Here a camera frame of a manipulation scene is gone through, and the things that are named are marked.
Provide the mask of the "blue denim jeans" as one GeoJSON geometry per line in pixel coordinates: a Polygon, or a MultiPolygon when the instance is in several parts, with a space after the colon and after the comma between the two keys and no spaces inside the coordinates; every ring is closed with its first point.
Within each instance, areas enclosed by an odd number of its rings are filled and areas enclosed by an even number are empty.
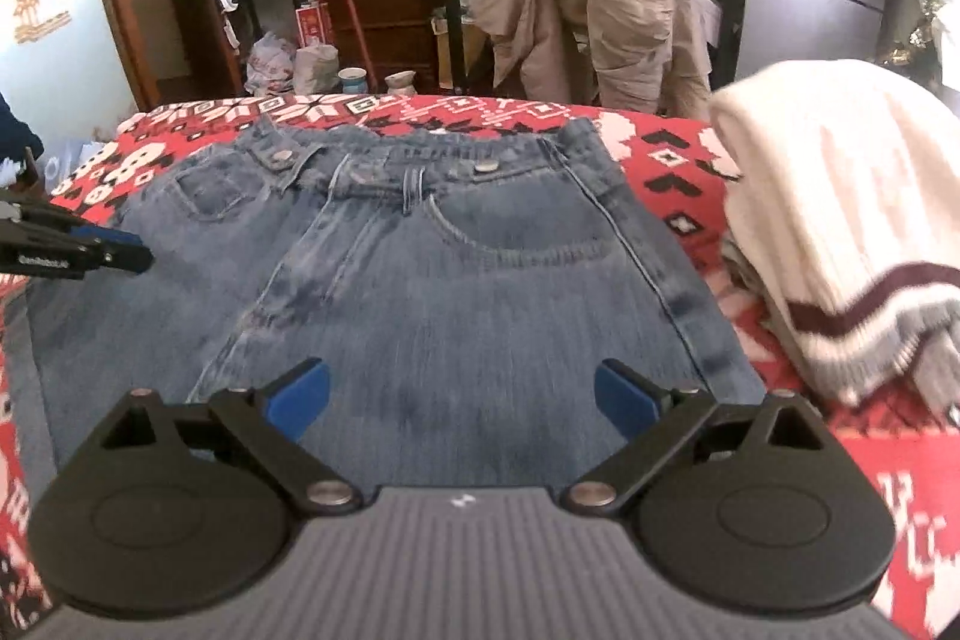
{"type": "Polygon", "coordinates": [[[21,470],[41,494],[119,398],[174,403],[317,357],[302,447],[356,486],[566,486],[620,447],[617,359],[755,403],[763,383],[592,122],[478,140],[259,122],[133,193],[153,266],[36,280],[5,312],[21,470]]]}

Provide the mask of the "dark navy garment pile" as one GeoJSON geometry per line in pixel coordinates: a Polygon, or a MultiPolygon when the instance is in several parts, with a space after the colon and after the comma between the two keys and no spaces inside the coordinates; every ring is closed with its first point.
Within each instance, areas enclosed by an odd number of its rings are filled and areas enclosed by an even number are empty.
{"type": "Polygon", "coordinates": [[[26,122],[16,119],[10,104],[0,96],[0,154],[2,161],[11,161],[25,170],[29,161],[41,158],[44,143],[26,122]]]}

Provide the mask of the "red patterned blanket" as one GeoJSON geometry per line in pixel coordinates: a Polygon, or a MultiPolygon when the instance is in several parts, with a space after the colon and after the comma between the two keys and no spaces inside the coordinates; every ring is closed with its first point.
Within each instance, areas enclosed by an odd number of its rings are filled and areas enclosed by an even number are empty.
{"type": "MultiPolygon", "coordinates": [[[[386,135],[425,130],[477,138],[555,130],[587,117],[636,197],[679,239],[766,385],[791,392],[804,386],[766,326],[765,305],[721,262],[724,190],[737,169],[715,132],[695,120],[493,97],[218,99],[133,113],[101,146],[49,146],[39,167],[55,203],[100,223],[161,170],[208,143],[226,142],[257,117],[291,127],[348,124],[386,135]]],[[[835,411],[830,424],[895,518],[895,554],[875,605],[911,637],[939,635],[958,614],[957,431],[934,422],[904,381],[864,408],[835,411]]]]}

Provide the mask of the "cream striped knit sweater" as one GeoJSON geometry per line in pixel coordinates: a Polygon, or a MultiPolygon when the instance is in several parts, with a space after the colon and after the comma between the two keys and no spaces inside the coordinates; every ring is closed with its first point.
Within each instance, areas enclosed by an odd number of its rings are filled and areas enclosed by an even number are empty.
{"type": "Polygon", "coordinates": [[[709,99],[739,177],[724,255],[818,396],[897,380],[958,420],[958,119],[862,60],[791,60],[709,99]]]}

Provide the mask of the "white plastic bag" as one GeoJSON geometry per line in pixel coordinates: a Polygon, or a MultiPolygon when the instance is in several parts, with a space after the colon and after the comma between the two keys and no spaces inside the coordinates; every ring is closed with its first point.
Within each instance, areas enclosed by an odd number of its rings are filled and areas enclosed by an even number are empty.
{"type": "Polygon", "coordinates": [[[244,89],[257,97],[282,94],[327,94],[340,83],[338,50],[316,42],[295,47],[283,37],[266,32],[254,42],[245,62],[244,89]]]}

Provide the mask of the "light blue ceramic pot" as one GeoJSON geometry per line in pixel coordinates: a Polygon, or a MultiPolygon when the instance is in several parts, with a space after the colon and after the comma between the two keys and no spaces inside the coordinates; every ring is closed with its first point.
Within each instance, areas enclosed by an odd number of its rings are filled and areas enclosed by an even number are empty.
{"type": "Polygon", "coordinates": [[[368,94],[370,92],[370,80],[368,80],[368,72],[364,68],[342,68],[338,72],[338,79],[343,94],[368,94]]]}

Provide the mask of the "white ceramic pot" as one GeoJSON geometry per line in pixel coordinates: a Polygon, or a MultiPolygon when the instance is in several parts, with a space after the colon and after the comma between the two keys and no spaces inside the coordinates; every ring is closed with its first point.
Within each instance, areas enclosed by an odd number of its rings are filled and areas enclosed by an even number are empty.
{"type": "Polygon", "coordinates": [[[415,96],[416,71],[402,70],[384,76],[384,85],[391,96],[415,96]]]}

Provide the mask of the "dark wooden drawer cabinet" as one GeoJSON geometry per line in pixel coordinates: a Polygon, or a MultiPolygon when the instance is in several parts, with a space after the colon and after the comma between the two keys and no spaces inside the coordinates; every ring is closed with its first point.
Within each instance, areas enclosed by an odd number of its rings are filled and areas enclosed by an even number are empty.
{"type": "MultiPolygon", "coordinates": [[[[348,0],[317,0],[329,15],[342,68],[364,67],[348,0]]],[[[380,85],[387,74],[412,70],[418,92],[439,91],[438,47],[431,20],[443,0],[353,0],[380,85]]]]}

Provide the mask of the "beige jacket on chair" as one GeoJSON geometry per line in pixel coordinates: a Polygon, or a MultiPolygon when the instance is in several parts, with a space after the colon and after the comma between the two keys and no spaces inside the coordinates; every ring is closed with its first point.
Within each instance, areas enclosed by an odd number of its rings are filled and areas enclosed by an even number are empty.
{"type": "Polygon", "coordinates": [[[708,115],[711,64],[693,0],[470,0],[469,11],[500,94],[708,115]]]}

